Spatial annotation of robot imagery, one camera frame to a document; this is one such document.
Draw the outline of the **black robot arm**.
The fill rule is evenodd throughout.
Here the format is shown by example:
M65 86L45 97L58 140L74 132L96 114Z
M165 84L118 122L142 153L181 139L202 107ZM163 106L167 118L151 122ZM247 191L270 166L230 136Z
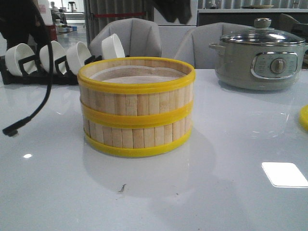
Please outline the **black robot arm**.
M39 13L36 0L2 0L0 2L0 33L7 49L27 44L32 36L37 48L47 45L49 36Z
M152 4L167 22L178 19L181 24L187 24L192 16L190 0L153 0Z

